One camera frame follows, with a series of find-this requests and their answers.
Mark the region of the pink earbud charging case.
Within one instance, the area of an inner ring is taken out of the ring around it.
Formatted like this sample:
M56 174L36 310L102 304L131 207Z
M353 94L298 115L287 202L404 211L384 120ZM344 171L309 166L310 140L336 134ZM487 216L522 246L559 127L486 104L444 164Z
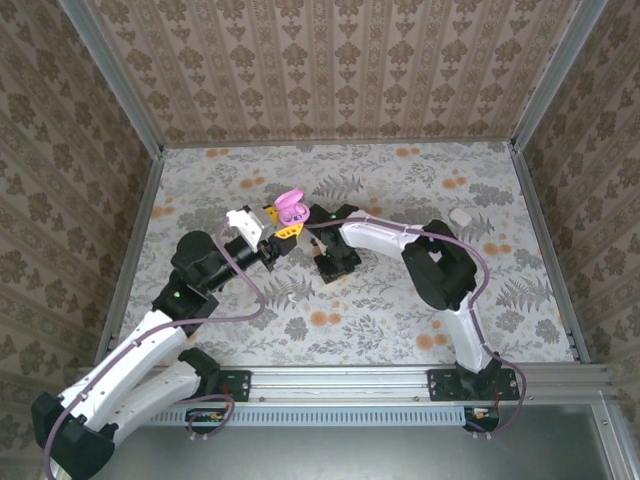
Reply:
M304 192L300 189L292 189L284 194L280 195L274 201L274 207L279 212L279 222L284 226L296 225L299 223L305 223L310 217L310 209L308 206L302 203L302 199L304 197ZM297 214L303 215L303 220L299 223L296 223L293 219L290 222L287 222L284 218L284 215L290 212L293 215L293 218Z

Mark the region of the small connector board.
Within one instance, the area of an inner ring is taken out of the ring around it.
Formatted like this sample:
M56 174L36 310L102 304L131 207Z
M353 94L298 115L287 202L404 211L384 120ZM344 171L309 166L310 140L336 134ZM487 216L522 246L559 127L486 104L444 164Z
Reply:
M221 407L188 409L185 413L187 430L194 435L210 435L224 420L226 410Z
M497 429L500 414L494 407L465 407L463 428L472 433L491 433Z

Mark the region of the grey metal sheet panel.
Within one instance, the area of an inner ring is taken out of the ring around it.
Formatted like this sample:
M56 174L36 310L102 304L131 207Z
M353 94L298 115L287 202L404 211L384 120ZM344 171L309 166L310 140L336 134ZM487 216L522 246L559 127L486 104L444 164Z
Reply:
M460 427L141 428L93 480L612 480L583 407L526 407L503 433Z

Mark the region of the aluminium table side rail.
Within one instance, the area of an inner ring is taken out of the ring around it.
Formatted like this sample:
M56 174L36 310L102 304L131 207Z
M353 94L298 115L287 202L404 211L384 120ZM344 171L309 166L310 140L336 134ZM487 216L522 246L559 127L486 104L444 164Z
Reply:
M153 160L145 185L138 213L131 231L129 244L123 260L118 282L106 316L103 332L97 348L95 363L102 361L109 353L110 345L118 338L132 291L145 235L151 218L154 202L159 190L164 167L163 155Z
M516 176L518 178L531 224L534 229L549 283L554 293L558 311L565 327L574 358L581 363L591 363L579 321L559 264L534 183L524 155L508 143Z

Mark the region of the aluminium mounting rail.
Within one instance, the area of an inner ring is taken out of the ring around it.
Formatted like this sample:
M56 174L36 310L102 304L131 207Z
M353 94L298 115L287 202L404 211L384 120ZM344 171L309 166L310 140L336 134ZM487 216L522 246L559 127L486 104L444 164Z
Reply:
M250 370L252 383L246 403L268 405L334 405L438 403L489 404L493 401L430 400L427 371L455 369L449 365L422 366L311 366L311 367L219 367L199 374L185 362L170 367L153 367L140 375L112 369L102 378L86 370L79 384L84 401L118 406L138 386L150 399L164 398L169 392L182 392L189 384L200 385L200 378L217 370ZM499 400L506 405L519 401L535 405L591 404L615 399L606 369L586 364L526 364L520 368L502 367L515 372L520 390L516 401Z

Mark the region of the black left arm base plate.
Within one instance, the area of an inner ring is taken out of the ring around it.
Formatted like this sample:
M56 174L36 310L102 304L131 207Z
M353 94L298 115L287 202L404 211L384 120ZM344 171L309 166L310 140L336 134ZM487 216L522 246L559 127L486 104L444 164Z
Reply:
M252 383L250 370L217 370L200 378L197 397L227 395L236 402L249 400Z

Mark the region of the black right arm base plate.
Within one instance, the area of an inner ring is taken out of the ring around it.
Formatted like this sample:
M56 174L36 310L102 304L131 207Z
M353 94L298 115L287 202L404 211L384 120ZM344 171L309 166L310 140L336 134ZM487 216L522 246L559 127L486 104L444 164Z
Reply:
M472 374L457 369L427 371L430 400L444 401L516 401L519 385L512 369L489 374Z

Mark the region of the aluminium frame post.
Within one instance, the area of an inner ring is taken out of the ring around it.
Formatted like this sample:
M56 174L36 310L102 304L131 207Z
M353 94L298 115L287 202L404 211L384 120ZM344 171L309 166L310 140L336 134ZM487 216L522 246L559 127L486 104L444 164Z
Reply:
M142 97L135 91L126 67L117 58L106 36L85 0L59 0L62 9L84 42L92 59L114 93L140 141L153 161L162 156L163 141L148 115Z
M511 137L515 152L522 153L531 140L607 3L580 0Z

